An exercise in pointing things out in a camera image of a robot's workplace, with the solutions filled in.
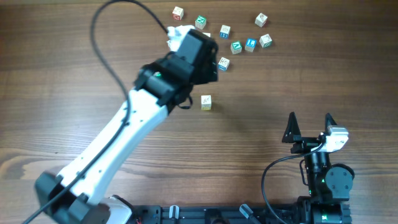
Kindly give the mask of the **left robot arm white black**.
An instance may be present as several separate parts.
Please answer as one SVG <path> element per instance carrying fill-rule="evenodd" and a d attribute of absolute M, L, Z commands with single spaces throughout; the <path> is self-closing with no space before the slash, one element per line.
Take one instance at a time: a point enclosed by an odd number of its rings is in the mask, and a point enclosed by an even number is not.
<path fill-rule="evenodd" d="M 105 197 L 114 175 L 137 145 L 170 112 L 190 98 L 194 85 L 215 82 L 217 43 L 190 29 L 178 49 L 144 65 L 112 120 L 95 140 L 57 175 L 44 172 L 35 190 L 44 213 L 57 223 L 129 223 L 133 206 Z"/>

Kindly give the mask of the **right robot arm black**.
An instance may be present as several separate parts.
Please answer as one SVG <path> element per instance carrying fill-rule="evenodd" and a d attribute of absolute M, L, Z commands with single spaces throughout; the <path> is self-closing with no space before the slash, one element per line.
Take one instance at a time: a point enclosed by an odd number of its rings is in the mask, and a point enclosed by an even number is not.
<path fill-rule="evenodd" d="M 354 171 L 344 164 L 332 164 L 330 154 L 348 141 L 349 132 L 332 116 L 325 115 L 325 131 L 319 137 L 303 137 L 294 112 L 289 114 L 284 143 L 292 143 L 292 154 L 307 154 L 300 164 L 302 181 L 309 189 L 308 197 L 299 197 L 286 215 L 289 223 L 351 224 L 347 201 L 353 187 Z"/>

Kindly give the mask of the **yellow edged wooden block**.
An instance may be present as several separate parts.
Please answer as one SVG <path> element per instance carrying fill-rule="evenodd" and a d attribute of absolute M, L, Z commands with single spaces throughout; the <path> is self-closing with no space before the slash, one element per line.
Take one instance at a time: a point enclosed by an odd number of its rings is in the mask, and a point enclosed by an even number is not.
<path fill-rule="evenodd" d="M 211 95 L 202 95 L 201 96 L 201 109 L 202 110 L 210 110 L 212 106 Z"/>

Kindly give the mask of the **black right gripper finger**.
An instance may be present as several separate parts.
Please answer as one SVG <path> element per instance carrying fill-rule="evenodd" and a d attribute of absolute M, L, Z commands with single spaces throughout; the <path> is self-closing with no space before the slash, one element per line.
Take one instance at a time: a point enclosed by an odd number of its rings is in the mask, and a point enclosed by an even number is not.
<path fill-rule="evenodd" d="M 297 117 L 295 112 L 291 112 L 289 114 L 289 119 L 287 123 L 287 127 L 285 129 L 284 135 L 282 137 L 283 143 L 296 143 L 302 140 L 302 135 L 300 132 L 300 128 L 297 122 Z"/>
<path fill-rule="evenodd" d="M 335 122 L 335 120 L 333 119 L 332 115 L 330 113 L 327 113 L 325 115 L 325 132 L 328 133 L 329 132 L 329 127 L 335 127 L 337 125 L 337 123 Z"/>

